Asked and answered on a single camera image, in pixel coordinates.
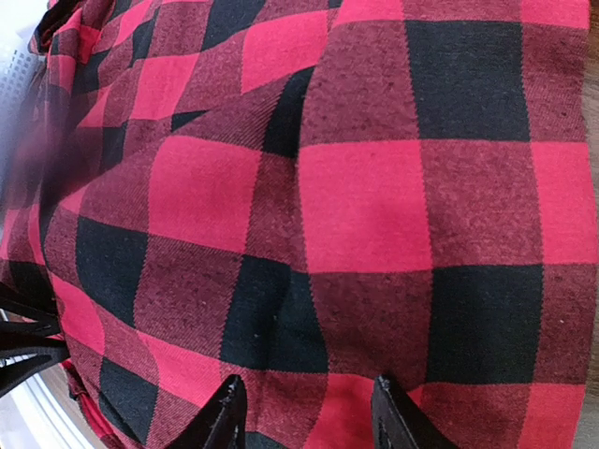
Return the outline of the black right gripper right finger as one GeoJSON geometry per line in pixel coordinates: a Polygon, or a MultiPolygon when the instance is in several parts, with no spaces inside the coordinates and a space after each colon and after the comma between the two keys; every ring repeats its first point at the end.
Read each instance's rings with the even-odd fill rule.
{"type": "Polygon", "coordinates": [[[375,448],[458,449],[388,376],[374,380],[371,411],[375,448]]]}

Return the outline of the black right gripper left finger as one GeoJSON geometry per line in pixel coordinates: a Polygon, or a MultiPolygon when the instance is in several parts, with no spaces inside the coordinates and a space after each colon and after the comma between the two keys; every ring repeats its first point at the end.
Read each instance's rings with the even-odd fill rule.
{"type": "Polygon", "coordinates": [[[245,384],[240,375],[229,375],[175,439],[175,448],[245,448],[246,416],[245,384]]]}

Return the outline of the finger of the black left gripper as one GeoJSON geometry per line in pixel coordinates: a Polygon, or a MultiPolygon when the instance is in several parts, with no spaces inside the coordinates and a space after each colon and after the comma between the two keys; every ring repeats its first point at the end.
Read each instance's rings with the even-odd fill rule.
{"type": "Polygon", "coordinates": [[[53,302],[38,306],[29,298],[1,285],[1,310],[27,318],[27,321],[1,321],[1,359],[21,360],[1,367],[1,397],[42,370],[69,359],[61,332],[58,311],[53,302]]]}

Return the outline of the red black plaid shirt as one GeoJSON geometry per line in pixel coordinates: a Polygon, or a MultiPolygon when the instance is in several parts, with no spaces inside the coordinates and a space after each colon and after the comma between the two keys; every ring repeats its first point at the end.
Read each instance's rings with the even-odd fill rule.
{"type": "Polygon", "coordinates": [[[458,448],[568,448],[598,229],[587,1],[52,1],[1,285],[53,302],[109,448],[223,381],[245,448],[375,448],[394,379],[458,448]]]}

